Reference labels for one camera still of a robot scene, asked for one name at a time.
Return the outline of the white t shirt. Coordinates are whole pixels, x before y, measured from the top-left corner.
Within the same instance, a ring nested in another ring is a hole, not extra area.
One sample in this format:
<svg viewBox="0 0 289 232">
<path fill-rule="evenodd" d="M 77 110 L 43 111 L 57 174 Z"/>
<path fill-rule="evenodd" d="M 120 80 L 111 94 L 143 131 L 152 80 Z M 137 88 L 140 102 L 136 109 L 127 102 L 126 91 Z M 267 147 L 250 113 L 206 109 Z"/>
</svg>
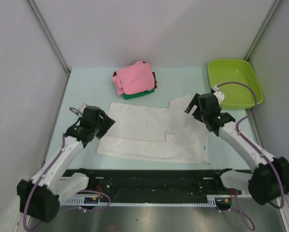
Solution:
<svg viewBox="0 0 289 232">
<path fill-rule="evenodd" d="M 209 132 L 185 113 L 190 95 L 173 99 L 168 108 L 113 102 L 108 116 L 115 124 L 100 140 L 97 154 L 123 159 L 210 164 Z"/>
</svg>

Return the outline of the grey aluminium corner post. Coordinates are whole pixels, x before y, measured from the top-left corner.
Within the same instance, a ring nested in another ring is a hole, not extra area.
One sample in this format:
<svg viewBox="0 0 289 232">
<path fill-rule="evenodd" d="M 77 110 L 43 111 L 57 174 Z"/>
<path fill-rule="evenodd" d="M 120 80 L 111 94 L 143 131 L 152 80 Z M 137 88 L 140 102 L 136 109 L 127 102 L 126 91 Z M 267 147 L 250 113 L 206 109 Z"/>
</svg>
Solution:
<svg viewBox="0 0 289 232">
<path fill-rule="evenodd" d="M 247 50 L 244 60 L 245 61 L 249 61 L 253 55 L 253 53 L 255 52 L 259 42 L 261 41 L 262 37 L 264 36 L 266 29 L 268 28 L 268 26 L 270 25 L 271 21 L 273 20 L 273 18 L 275 17 L 275 15 L 277 14 L 279 8 L 281 7 L 281 5 L 283 4 L 284 0 L 274 0 L 268 13 L 266 14 L 259 30 L 257 31 L 251 45 L 249 46 L 249 49 Z"/>
<path fill-rule="evenodd" d="M 63 71 L 66 73 L 67 76 L 70 75 L 71 70 L 68 67 L 44 17 L 42 16 L 41 11 L 39 10 L 36 2 L 34 0 L 25 0 L 29 10 L 31 11 L 33 17 L 35 18 L 42 34 L 44 35 L 46 41 L 49 44 L 49 47 L 51 48 L 51 50 L 53 51 L 55 57 L 57 58 L 59 64 L 61 65 Z"/>
</svg>

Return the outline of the pink folded t shirt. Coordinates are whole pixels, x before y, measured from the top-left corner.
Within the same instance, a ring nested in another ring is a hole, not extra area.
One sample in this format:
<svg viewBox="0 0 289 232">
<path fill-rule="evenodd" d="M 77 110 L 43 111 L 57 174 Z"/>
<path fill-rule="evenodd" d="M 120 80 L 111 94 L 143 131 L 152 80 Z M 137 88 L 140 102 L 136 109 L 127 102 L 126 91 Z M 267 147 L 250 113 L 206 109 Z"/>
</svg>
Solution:
<svg viewBox="0 0 289 232">
<path fill-rule="evenodd" d="M 112 81 L 118 95 L 133 95 L 153 90 L 155 78 L 150 63 L 137 61 L 131 66 L 115 71 Z"/>
</svg>

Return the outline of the green folded t shirt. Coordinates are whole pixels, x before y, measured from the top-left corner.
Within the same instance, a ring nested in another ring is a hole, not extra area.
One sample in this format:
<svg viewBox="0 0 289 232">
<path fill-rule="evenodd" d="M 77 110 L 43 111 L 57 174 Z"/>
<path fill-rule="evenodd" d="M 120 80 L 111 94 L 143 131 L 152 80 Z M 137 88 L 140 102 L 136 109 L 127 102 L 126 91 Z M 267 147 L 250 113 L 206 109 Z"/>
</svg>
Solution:
<svg viewBox="0 0 289 232">
<path fill-rule="evenodd" d="M 122 97 L 125 100 L 130 100 L 130 99 L 134 99 L 134 98 L 143 97 L 143 96 L 146 96 L 146 95 L 149 95 L 149 94 L 152 94 L 152 93 L 154 93 L 154 88 L 151 89 L 151 90 L 146 90 L 146 91 L 139 92 L 139 93 L 136 93 L 136 94 L 125 94 L 125 93 L 123 93 Z"/>
</svg>

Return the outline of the grey aluminium corner post left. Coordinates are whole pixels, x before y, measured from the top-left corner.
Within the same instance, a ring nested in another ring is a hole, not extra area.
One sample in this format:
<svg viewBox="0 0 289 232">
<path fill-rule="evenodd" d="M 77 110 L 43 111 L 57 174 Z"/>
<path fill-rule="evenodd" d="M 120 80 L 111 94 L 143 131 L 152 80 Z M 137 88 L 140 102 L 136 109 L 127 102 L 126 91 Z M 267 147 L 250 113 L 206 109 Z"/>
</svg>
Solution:
<svg viewBox="0 0 289 232">
<path fill-rule="evenodd" d="M 42 34 L 44 35 L 46 41 L 49 44 L 49 47 L 51 48 L 51 50 L 53 51 L 55 57 L 57 58 L 59 64 L 61 65 L 63 71 L 66 73 L 67 76 L 70 75 L 71 70 L 68 67 L 44 17 L 42 16 L 41 11 L 39 10 L 36 2 L 34 0 L 25 0 L 29 10 L 31 11 L 33 17 L 35 18 Z"/>
</svg>

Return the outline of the grey aluminium corner post right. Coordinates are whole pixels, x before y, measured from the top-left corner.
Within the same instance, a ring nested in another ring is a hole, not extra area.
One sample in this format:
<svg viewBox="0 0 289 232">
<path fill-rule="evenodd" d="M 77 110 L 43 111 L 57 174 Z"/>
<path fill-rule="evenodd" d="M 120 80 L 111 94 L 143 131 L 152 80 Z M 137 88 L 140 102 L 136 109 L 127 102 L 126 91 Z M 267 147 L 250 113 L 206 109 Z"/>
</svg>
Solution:
<svg viewBox="0 0 289 232">
<path fill-rule="evenodd" d="M 244 60 L 245 61 L 249 61 L 253 55 L 253 53 L 255 52 L 259 42 L 261 41 L 262 37 L 264 36 L 266 29 L 268 28 L 268 26 L 270 25 L 271 21 L 273 20 L 273 18 L 275 17 L 275 15 L 277 14 L 279 8 L 281 7 L 281 5 L 283 4 L 284 0 L 274 0 L 268 13 L 266 14 L 259 30 L 257 31 L 251 45 L 249 46 L 249 49 L 247 50 Z"/>
</svg>

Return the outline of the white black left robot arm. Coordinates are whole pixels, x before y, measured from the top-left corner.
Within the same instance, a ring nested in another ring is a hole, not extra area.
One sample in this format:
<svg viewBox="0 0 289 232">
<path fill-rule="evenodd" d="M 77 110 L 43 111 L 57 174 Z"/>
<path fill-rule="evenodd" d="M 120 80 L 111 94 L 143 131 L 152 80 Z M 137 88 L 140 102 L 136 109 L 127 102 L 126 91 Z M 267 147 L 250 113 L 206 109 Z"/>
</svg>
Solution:
<svg viewBox="0 0 289 232">
<path fill-rule="evenodd" d="M 93 171 L 80 168 L 66 180 L 61 178 L 88 143 L 94 138 L 101 139 L 115 120 L 99 107 L 85 104 L 77 115 L 76 123 L 62 135 L 62 144 L 51 159 L 35 175 L 17 184 L 19 210 L 24 221 L 30 216 L 41 222 L 51 222 L 65 201 L 81 191 L 91 193 L 96 189 Z"/>
</svg>

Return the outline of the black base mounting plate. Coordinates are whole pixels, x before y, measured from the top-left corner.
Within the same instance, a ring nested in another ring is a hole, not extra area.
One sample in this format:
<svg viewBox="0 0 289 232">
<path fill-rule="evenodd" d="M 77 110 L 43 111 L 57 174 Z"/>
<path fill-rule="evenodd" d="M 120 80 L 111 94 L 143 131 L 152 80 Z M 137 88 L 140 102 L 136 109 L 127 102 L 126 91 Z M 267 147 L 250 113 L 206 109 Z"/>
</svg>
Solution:
<svg viewBox="0 0 289 232">
<path fill-rule="evenodd" d="M 84 170 L 87 190 L 101 190 L 112 203 L 207 203 L 209 195 L 230 196 L 218 170 Z"/>
</svg>

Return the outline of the lime green plastic basin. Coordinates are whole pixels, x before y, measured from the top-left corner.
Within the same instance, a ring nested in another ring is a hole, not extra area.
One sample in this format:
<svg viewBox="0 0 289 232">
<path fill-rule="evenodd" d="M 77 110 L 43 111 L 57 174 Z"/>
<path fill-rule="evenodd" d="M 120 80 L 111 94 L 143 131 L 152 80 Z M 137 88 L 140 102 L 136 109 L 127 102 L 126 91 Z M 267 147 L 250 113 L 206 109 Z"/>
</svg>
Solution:
<svg viewBox="0 0 289 232">
<path fill-rule="evenodd" d="M 215 59 L 208 63 L 211 87 L 225 94 L 221 106 L 229 110 L 250 109 L 264 100 L 263 92 L 252 65 L 242 59 Z"/>
</svg>

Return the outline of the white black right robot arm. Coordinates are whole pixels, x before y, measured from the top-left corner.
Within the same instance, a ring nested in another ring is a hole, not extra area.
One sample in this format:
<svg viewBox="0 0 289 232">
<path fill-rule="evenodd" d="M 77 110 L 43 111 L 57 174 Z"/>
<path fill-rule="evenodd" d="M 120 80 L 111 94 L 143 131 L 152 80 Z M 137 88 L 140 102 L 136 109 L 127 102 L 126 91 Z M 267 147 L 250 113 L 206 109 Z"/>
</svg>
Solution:
<svg viewBox="0 0 289 232">
<path fill-rule="evenodd" d="M 289 193 L 289 162 L 276 158 L 264 148 L 251 141 L 240 130 L 238 122 L 229 113 L 223 113 L 220 102 L 224 99 L 221 91 L 195 94 L 185 112 L 206 126 L 221 140 L 229 144 L 250 168 L 251 173 L 225 169 L 213 181 L 213 189 L 224 194 L 229 188 L 247 192 L 260 205 L 281 199 L 279 208 L 284 206 L 285 195 Z"/>
</svg>

